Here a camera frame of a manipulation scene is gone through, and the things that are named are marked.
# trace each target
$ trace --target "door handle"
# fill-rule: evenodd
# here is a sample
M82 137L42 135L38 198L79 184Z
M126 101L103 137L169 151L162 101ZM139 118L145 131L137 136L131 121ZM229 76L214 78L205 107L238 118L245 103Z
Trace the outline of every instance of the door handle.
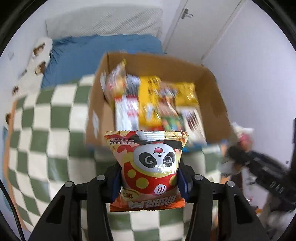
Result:
M184 12L183 12L183 14L182 14L182 19L184 19L186 16L187 17L193 17L193 15L191 14L191 13L188 13L188 11L189 11L189 9L188 8L186 8L185 10L184 10Z

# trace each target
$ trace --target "yellow polka dot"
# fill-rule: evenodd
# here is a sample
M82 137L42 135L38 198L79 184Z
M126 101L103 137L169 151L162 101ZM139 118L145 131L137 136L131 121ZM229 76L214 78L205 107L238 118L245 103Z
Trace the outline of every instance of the yellow polka dot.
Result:
M130 177L130 178L134 178L135 175L136 175L136 171L135 171L134 169L130 169L130 170L128 171L128 177Z
M143 189L148 187L148 185L149 185L149 182L146 178L140 177L139 179L136 180L136 186L138 188Z
M170 185L174 186L177 184L177 175L174 175L170 178Z

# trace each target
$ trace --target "blue bed sheet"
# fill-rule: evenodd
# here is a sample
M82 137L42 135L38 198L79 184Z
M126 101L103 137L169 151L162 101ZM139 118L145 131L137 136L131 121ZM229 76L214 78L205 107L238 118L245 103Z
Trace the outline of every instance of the blue bed sheet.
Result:
M67 83L95 73L107 51L163 54L160 40L152 35L94 35L57 39L53 41L51 60L41 87Z

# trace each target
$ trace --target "bed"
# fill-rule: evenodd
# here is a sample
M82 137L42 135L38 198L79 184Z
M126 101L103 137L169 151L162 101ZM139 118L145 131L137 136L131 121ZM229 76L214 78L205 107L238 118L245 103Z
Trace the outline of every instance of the bed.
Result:
M6 139L3 172L23 228L32 232L49 202L68 180L88 182L115 162L99 160L83 136L89 91L101 56L107 51L162 54L157 38L162 10L98 7L46 21L48 37L38 39L15 91ZM189 153L184 160L211 181L221 149ZM114 240L181 240L192 206L162 211L110 213ZM86 206L82 236L87 238Z

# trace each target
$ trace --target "white wall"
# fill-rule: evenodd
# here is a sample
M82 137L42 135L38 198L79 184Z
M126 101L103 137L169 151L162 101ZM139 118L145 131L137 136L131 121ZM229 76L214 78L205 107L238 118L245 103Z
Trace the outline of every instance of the white wall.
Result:
M217 78L231 121L253 127L254 149L291 159L296 118L296 52L275 22L247 0L204 60ZM252 191L254 205L265 196Z
M180 0L48 0L40 6L18 29L0 57L0 153L3 147L2 126L5 113L10 110L11 91L28 64L34 42L37 38L47 36L45 20L82 7L115 4L135 4L162 8L163 29L160 40L164 41ZM8 55L11 53L14 53L14 57L9 60ZM0 173L2 173L2 157L0 160ZM17 230L14 219L4 204L2 194L0 194L0 209L11 227Z

